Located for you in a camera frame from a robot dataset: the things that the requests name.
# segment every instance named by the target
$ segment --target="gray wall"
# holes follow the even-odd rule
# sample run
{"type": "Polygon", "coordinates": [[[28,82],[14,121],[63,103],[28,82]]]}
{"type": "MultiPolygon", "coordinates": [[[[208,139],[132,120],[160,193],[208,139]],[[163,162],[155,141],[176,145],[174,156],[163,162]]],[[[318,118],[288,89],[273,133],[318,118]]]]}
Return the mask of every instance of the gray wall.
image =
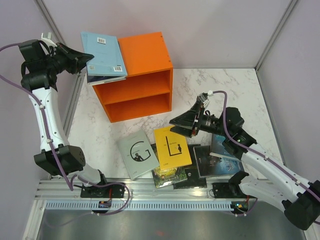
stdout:
{"type": "Polygon", "coordinates": [[[300,1],[259,71],[284,159],[320,179],[320,1],[300,1]]]}
{"type": "Polygon", "coordinates": [[[290,0],[43,0],[65,41],[162,31],[175,68],[253,68],[290,0]]]}
{"type": "MultiPolygon", "coordinates": [[[[2,0],[0,46],[38,39],[50,29],[33,0],[2,0]]],[[[24,61],[19,48],[0,53],[0,73],[20,83],[24,61]]],[[[59,78],[59,110],[63,118],[73,81],[59,78]]],[[[0,80],[0,240],[19,240],[27,223],[39,179],[47,176],[34,163],[40,136],[33,106],[21,90],[0,80]]]]}

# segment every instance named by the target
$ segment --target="book cover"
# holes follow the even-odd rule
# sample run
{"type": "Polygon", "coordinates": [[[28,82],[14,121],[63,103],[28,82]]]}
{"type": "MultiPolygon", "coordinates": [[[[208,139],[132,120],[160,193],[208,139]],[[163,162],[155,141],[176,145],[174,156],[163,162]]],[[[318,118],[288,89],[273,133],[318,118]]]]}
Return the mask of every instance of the book cover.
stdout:
{"type": "Polygon", "coordinates": [[[217,157],[227,157],[229,159],[233,159],[236,161],[239,161],[238,158],[231,155],[227,152],[225,147],[223,146],[223,142],[226,138],[224,136],[212,134],[212,140],[211,140],[211,147],[210,147],[210,155],[211,156],[217,156],[217,157]]]}
{"type": "Polygon", "coordinates": [[[200,146],[200,144],[188,145],[188,150],[190,153],[192,164],[183,167],[185,170],[187,180],[173,184],[173,189],[206,189],[207,188],[207,180],[205,178],[200,178],[198,173],[197,161],[194,154],[195,146],[200,146]]]}
{"type": "Polygon", "coordinates": [[[160,169],[172,169],[192,164],[186,138],[171,132],[173,126],[154,130],[160,169]]]}
{"type": "Polygon", "coordinates": [[[81,32],[85,53],[94,55],[87,62],[87,82],[96,85],[124,80],[127,70],[116,36],[81,32]]]}
{"type": "MultiPolygon", "coordinates": [[[[151,147],[155,156],[158,157],[156,144],[151,144],[151,147]]],[[[158,166],[152,170],[152,176],[156,189],[187,180],[186,171],[182,166],[166,170],[161,170],[158,166]]]]}
{"type": "Polygon", "coordinates": [[[117,145],[132,180],[159,166],[144,131],[140,130],[120,139],[117,145]]]}
{"type": "Polygon", "coordinates": [[[209,155],[210,146],[195,146],[193,151],[201,178],[233,175],[240,170],[244,170],[240,161],[228,157],[209,155]]]}

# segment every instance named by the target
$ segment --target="orange wooden cubby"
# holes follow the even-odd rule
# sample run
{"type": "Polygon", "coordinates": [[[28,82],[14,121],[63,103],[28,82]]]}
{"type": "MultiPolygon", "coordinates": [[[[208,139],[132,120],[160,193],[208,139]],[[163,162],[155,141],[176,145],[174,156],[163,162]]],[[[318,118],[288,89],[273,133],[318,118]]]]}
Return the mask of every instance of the orange wooden cubby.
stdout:
{"type": "Polygon", "coordinates": [[[161,32],[118,39],[128,76],[94,85],[111,123],[172,109],[173,65],[161,32]]]}

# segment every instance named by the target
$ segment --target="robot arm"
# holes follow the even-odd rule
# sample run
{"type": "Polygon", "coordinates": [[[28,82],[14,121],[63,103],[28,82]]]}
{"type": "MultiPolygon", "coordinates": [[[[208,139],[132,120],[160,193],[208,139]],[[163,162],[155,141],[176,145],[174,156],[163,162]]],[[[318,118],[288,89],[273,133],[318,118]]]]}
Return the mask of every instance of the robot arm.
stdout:
{"type": "Polygon", "coordinates": [[[296,227],[306,230],[320,215],[320,181],[314,183],[294,173],[284,165],[278,164],[257,141],[243,130],[244,119],[235,107],[226,107],[220,118],[206,111],[208,96],[212,91],[197,96],[196,103],[182,115],[170,120],[172,132],[185,137],[193,137],[198,132],[221,135],[225,149],[245,164],[249,164],[272,184],[265,183],[238,172],[229,181],[233,193],[243,193],[263,200],[284,212],[296,227]]]}
{"type": "Polygon", "coordinates": [[[71,146],[64,133],[58,110],[56,86],[57,74],[64,70],[71,74],[79,74],[87,61],[94,56],[75,51],[62,43],[55,44],[50,35],[50,33],[42,34],[41,40],[29,40],[19,45],[25,59],[21,66],[21,85],[41,103],[39,105],[33,96],[29,96],[40,130],[40,153],[34,156],[34,161],[51,175],[62,176],[53,154],[54,149],[66,175],[78,175],[96,184],[102,179],[101,173],[86,163],[81,148],[71,146]]]}

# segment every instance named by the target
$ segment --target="white marble tabletop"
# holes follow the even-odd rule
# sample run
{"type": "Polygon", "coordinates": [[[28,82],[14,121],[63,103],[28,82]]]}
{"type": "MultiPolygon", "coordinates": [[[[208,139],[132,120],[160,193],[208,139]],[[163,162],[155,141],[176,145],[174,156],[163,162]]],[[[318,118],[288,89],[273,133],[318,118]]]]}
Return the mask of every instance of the white marble tabletop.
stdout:
{"type": "MultiPolygon", "coordinates": [[[[155,143],[154,129],[169,126],[169,120],[184,113],[195,103],[197,95],[208,90],[228,93],[228,107],[239,109],[244,119],[243,129],[252,135],[270,155],[281,162],[279,148],[271,126],[267,108],[254,69],[175,69],[173,71],[172,111],[110,123],[93,88],[84,80],[74,114],[69,142],[82,148],[86,162],[101,170],[107,178],[129,178],[117,148],[117,140],[140,129],[155,143]]],[[[208,110],[220,116],[224,96],[210,98],[208,110]]],[[[188,143],[210,145],[211,134],[199,132],[188,143]]],[[[254,168],[246,165],[252,176],[265,179],[254,168]]],[[[141,178],[152,178],[151,172],[141,178]]]]}

